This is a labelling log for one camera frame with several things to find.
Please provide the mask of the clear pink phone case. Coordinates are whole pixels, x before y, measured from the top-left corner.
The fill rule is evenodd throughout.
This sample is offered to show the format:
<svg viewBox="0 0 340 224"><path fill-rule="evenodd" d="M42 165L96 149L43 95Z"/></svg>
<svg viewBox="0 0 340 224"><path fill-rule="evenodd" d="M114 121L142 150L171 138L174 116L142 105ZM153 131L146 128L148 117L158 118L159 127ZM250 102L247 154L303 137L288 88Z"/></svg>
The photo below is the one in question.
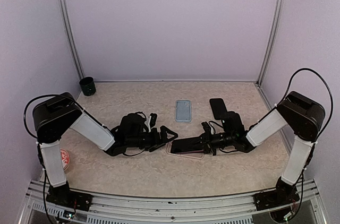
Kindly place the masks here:
<svg viewBox="0 0 340 224"><path fill-rule="evenodd" d="M166 152L170 156L183 157L183 158L195 159L195 160L200 160L200 159L204 158L204 154L203 153L174 154L174 153L171 153L171 148L172 148L172 144L169 143L167 145Z"/></svg>

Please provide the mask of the large black smartphone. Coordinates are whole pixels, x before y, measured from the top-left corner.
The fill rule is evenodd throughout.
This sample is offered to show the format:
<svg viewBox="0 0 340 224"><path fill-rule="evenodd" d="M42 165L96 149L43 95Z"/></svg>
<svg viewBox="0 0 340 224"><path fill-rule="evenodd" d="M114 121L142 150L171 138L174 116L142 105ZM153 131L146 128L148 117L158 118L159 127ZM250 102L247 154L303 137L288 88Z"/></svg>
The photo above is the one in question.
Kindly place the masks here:
<svg viewBox="0 0 340 224"><path fill-rule="evenodd" d="M209 100L210 107L215 120L221 120L227 113L227 109L222 98L211 98Z"/></svg>

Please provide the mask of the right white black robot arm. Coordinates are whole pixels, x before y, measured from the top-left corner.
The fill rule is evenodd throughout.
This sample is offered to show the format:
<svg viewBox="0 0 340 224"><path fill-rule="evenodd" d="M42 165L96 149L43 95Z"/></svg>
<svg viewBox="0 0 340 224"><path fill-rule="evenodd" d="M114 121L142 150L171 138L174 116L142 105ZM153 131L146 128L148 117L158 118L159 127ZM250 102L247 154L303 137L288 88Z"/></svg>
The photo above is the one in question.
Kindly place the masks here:
<svg viewBox="0 0 340 224"><path fill-rule="evenodd" d="M189 145L205 154L215 155L217 149L230 146L236 152L249 153L283 127L289 126L295 138L285 170L273 191L258 193L254 197L258 207L266 209L299 200L296 184L312 158L325 115L321 104L292 91L249 130L244 129L238 113L228 111L222 117L224 132L213 134L209 124L203 122L204 133L190 138Z"/></svg>

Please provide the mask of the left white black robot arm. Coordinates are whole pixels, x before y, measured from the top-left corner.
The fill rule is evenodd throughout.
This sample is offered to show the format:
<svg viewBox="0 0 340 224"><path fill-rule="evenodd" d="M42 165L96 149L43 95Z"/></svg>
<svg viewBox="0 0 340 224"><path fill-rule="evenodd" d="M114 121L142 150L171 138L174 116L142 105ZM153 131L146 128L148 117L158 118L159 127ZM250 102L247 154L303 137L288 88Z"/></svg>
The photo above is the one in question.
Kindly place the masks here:
<svg viewBox="0 0 340 224"><path fill-rule="evenodd" d="M128 148L153 152L178 137L166 126L156 128L157 115L154 113L149 116L142 112L129 113L117 127L109 129L68 92L45 95L43 99L33 108L32 118L50 193L63 205L74 201L60 153L60 141L67 130L79 133L112 157L125 155Z"/></svg>

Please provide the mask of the light blue phone case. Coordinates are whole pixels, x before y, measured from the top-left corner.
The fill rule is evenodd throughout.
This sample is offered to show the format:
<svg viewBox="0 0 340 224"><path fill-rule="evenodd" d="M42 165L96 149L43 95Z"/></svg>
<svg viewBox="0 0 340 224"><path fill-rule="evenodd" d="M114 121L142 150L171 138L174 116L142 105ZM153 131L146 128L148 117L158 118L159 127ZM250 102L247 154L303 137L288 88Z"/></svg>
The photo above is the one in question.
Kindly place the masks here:
<svg viewBox="0 0 340 224"><path fill-rule="evenodd" d="M175 121L189 123L192 121L191 101L177 100L175 106Z"/></svg>

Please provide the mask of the dark green cup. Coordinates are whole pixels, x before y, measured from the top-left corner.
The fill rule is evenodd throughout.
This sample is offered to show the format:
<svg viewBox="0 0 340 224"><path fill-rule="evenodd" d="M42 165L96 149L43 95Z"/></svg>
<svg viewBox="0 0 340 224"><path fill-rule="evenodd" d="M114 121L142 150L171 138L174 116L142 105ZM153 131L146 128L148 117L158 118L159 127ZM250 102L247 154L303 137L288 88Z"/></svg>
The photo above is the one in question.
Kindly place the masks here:
<svg viewBox="0 0 340 224"><path fill-rule="evenodd" d="M93 96L96 93L94 79L90 76L84 77L79 81L82 93L85 96Z"/></svg>

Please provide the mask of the red white round dish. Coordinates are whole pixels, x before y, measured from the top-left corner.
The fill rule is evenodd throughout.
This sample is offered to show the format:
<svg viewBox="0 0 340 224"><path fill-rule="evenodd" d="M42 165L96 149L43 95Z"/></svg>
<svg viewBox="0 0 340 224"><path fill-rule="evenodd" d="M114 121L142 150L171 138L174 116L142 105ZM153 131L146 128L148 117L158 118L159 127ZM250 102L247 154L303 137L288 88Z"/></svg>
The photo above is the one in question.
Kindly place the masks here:
<svg viewBox="0 0 340 224"><path fill-rule="evenodd" d="M66 171L70 165L70 154L65 149L60 149L63 170Z"/></svg>

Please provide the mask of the front aluminium rail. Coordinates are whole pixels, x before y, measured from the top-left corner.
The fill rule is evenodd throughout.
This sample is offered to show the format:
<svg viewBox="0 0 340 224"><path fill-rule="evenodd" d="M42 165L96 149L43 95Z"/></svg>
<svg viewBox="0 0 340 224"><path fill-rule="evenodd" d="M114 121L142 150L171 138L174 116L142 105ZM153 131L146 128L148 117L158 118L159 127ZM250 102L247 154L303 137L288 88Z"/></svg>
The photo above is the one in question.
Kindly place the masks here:
<svg viewBox="0 0 340 224"><path fill-rule="evenodd" d="M40 223L60 219L68 223L271 223L275 209L258 211L254 192L196 198L152 198L92 193L88 211L43 203L43 189L48 186L31 181L24 197L18 223Z"/></svg>

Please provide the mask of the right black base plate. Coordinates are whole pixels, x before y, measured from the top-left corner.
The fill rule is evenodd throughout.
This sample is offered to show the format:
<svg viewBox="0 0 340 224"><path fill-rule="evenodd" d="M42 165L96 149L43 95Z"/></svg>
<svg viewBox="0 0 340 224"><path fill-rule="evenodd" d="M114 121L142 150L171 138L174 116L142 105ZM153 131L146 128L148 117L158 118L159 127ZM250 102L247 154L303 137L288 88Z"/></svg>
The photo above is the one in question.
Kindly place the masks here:
<svg viewBox="0 0 340 224"><path fill-rule="evenodd" d="M291 204L300 200L296 185L289 185L279 179L273 190L256 193L254 203L257 211Z"/></svg>

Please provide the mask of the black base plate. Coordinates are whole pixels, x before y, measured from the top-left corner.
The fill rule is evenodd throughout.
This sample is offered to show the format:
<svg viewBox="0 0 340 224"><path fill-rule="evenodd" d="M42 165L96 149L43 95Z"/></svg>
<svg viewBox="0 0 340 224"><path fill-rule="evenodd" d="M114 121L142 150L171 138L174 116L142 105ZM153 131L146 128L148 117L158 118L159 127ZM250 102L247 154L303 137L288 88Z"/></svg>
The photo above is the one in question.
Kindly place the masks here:
<svg viewBox="0 0 340 224"><path fill-rule="evenodd" d="M73 210L89 211L93 196L88 193L70 190L66 183L59 187L50 187L46 201Z"/></svg>
<svg viewBox="0 0 340 224"><path fill-rule="evenodd" d="M300 200L296 185L289 185L279 179L273 190L256 193L254 203L257 211L291 204Z"/></svg>

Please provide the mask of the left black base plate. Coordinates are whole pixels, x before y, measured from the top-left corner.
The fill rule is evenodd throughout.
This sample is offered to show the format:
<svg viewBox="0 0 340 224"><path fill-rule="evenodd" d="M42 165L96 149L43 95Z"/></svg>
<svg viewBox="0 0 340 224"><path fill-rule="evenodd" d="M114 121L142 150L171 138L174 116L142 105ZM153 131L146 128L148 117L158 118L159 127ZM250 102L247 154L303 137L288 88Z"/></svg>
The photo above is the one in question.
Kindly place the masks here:
<svg viewBox="0 0 340 224"><path fill-rule="evenodd" d="M70 190L66 183L59 187L50 187L46 201L73 210L89 211L93 196L88 193Z"/></svg>

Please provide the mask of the left aluminium frame post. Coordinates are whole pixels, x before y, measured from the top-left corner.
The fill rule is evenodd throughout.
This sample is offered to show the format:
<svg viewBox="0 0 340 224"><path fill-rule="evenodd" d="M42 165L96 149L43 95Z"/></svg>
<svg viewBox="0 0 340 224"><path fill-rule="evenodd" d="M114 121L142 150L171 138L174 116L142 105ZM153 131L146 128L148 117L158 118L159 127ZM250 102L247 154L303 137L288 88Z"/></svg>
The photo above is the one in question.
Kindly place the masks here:
<svg viewBox="0 0 340 224"><path fill-rule="evenodd" d="M66 0L58 0L58 2L59 2L59 6L60 6L60 10L61 10L61 16L62 16L62 20L63 20L65 32L66 32L66 38L67 38L67 41L69 43L72 59L73 59L75 69L76 69L76 73L78 75L79 80L81 80L81 79L84 78L84 71L83 71L83 68L82 68L82 65L81 65L80 57L79 57L79 54L78 54L78 51L77 51L77 47L76 47L75 40L74 40L74 35L73 35L73 32L72 32L71 21L70 21L68 9L67 9L67 1Z"/></svg>

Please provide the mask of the aluminium frame post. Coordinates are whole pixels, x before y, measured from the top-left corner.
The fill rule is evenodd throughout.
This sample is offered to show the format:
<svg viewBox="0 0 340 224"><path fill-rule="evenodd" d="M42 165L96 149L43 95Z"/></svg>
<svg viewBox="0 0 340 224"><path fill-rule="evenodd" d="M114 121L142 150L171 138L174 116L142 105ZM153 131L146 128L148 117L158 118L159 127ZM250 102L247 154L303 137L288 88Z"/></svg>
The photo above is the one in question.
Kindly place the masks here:
<svg viewBox="0 0 340 224"><path fill-rule="evenodd" d="M263 62L262 62L261 69L260 69L260 72L259 72L259 76L258 76L258 79L257 79L257 86L259 88L262 87L266 73L267 73L268 68L269 68L269 63L270 63L270 59L271 59L271 56L272 56L277 31L278 31L278 28L279 28L279 21L280 21L280 17L281 17L281 11L282 11L282 8L283 8L283 4L284 4L284 0L276 0L273 20L272 20L272 23L271 23L269 38L268 38L266 51L265 51L265 56L263 58Z"/></svg>
<svg viewBox="0 0 340 224"><path fill-rule="evenodd" d="M80 57L79 57L79 54L78 54L78 51L77 51L77 47L76 47L75 40L74 40L74 35L73 35L73 32L72 32L71 21L70 21L68 9L67 9L67 1L66 0L58 0L58 2L59 2L59 6L60 6L60 10L61 10L61 16L62 16L62 20L63 20L65 32L66 32L66 38L67 38L67 41L69 43L72 59L73 59L75 69L76 69L76 73L78 75L79 80L81 80L81 79L84 78L84 71L83 71L83 68L82 68L82 65L81 65Z"/></svg>

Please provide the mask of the right aluminium frame post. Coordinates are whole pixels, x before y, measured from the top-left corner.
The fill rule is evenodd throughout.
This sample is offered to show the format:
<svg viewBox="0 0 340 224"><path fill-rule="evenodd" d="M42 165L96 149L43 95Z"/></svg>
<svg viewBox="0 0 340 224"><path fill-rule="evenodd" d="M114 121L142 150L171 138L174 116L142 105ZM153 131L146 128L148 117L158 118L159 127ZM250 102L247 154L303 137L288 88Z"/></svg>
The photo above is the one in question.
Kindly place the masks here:
<svg viewBox="0 0 340 224"><path fill-rule="evenodd" d="M282 8L283 8L283 4L284 4L284 0L276 0L273 20L272 20L272 23L271 23L269 38L268 38L266 51L265 51L265 56L263 58L263 62L262 62L261 69L260 69L260 72L259 72L259 76L258 76L258 79L257 79L257 86L259 88L262 87L266 73L267 73L268 68L269 68L269 63L270 63L270 59L271 59L271 56L272 56L277 31L278 31L278 28L279 28L279 21L280 21L280 17L281 17L281 11L282 11Z"/></svg>

